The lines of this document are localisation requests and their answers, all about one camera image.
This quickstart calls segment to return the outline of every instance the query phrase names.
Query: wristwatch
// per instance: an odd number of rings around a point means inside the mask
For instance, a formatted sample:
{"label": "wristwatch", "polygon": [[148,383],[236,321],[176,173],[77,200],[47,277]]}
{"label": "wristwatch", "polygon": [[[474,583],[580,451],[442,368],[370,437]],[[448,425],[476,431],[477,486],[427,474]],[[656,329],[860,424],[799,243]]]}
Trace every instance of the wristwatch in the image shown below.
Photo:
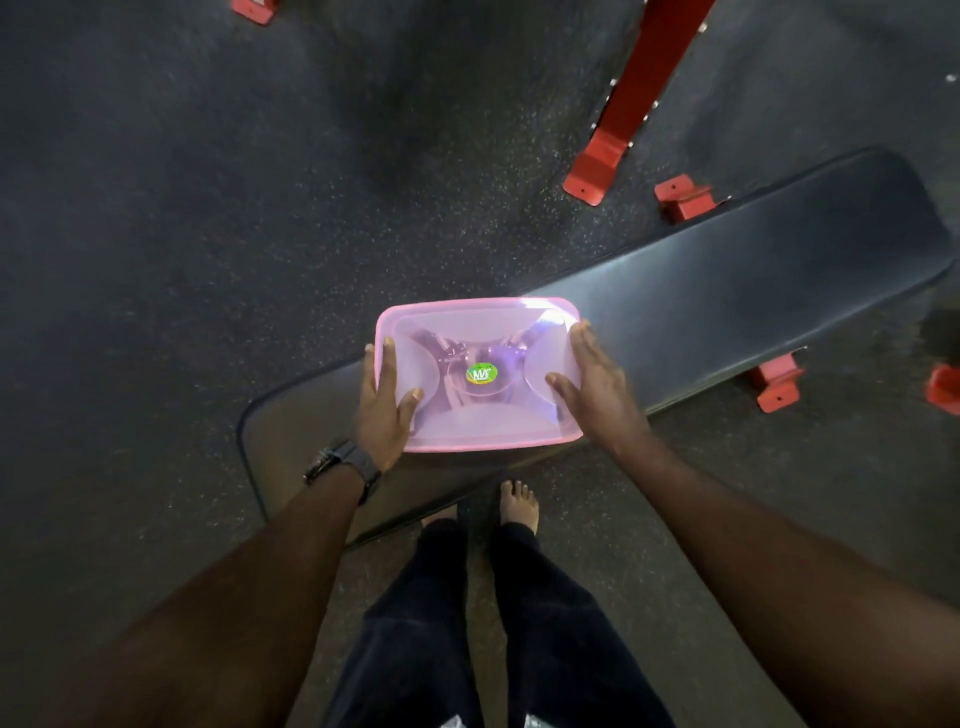
{"label": "wristwatch", "polygon": [[322,449],[314,458],[309,470],[303,474],[303,482],[312,485],[322,473],[326,473],[330,468],[340,463],[350,465],[363,478],[363,496],[360,497],[360,502],[357,504],[363,505],[376,490],[382,473],[376,467],[373,458],[352,440],[341,440],[331,448]]}

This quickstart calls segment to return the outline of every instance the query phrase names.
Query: red equipment base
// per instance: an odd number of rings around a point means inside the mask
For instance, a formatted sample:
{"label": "red equipment base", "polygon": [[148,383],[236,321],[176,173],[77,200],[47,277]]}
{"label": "red equipment base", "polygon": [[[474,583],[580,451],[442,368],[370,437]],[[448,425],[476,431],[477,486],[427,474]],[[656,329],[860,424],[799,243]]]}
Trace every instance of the red equipment base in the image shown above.
{"label": "red equipment base", "polygon": [[[654,187],[654,194],[660,209],[669,215],[670,220],[683,223],[717,207],[710,190],[708,184],[694,184],[688,175],[680,175],[658,184]],[[760,389],[756,398],[760,409],[769,414],[799,401],[797,378],[803,373],[792,353],[778,356],[753,369],[750,374]]]}
{"label": "red equipment base", "polygon": [[926,384],[926,400],[951,415],[960,415],[960,367],[934,367]]}
{"label": "red equipment base", "polygon": [[778,356],[752,370],[754,384],[762,390],[756,398],[760,409],[769,414],[800,401],[797,378],[803,373],[792,353]]}
{"label": "red equipment base", "polygon": [[709,185],[696,185],[687,175],[680,175],[654,187],[660,208],[675,223],[682,223],[697,215],[710,212],[717,204]]}
{"label": "red equipment base", "polygon": [[588,205],[603,200],[616,166],[663,92],[714,0],[649,0],[640,37],[600,114],[587,148],[573,162],[564,190]]}
{"label": "red equipment base", "polygon": [[276,0],[263,0],[262,3],[255,0],[230,0],[230,7],[234,12],[239,12],[260,25],[269,23],[276,14]]}

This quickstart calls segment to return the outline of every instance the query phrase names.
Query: leg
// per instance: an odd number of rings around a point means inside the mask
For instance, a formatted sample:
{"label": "leg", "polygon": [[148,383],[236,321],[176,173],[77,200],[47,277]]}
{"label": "leg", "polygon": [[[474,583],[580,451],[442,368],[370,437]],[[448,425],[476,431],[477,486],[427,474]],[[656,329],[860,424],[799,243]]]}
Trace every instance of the leg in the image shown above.
{"label": "leg", "polygon": [[590,593],[540,553],[539,506],[522,483],[501,486],[493,533],[496,598],[507,632],[508,724],[672,726]]}
{"label": "leg", "polygon": [[364,616],[324,728],[482,725],[467,647],[467,534],[424,521],[413,559]]}

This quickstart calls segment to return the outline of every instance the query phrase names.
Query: person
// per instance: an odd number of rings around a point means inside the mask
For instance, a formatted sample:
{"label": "person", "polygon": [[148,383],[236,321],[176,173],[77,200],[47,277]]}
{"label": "person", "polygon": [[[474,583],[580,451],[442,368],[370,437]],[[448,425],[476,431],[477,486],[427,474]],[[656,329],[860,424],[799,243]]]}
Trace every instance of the person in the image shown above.
{"label": "person", "polygon": [[[652,431],[587,322],[570,332],[578,389],[548,383],[663,518],[760,664],[816,725],[960,725],[960,615],[850,549],[687,465]],[[382,470],[421,396],[395,400],[372,347],[352,433]],[[249,541],[131,627],[83,681],[62,725],[281,725],[313,655],[364,482],[320,475]],[[465,627],[466,538],[452,512],[365,615],[324,725],[482,724]],[[502,486],[492,534],[513,727],[672,725],[595,600],[540,552],[530,488]]]}

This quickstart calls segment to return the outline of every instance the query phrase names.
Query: logo sticker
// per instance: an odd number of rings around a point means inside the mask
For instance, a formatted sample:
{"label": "logo sticker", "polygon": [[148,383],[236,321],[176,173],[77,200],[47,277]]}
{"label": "logo sticker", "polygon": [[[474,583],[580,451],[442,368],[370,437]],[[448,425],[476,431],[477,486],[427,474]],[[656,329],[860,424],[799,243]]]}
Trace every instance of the logo sticker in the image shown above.
{"label": "logo sticker", "polygon": [[480,362],[467,369],[467,381],[470,384],[490,384],[496,379],[496,367]]}

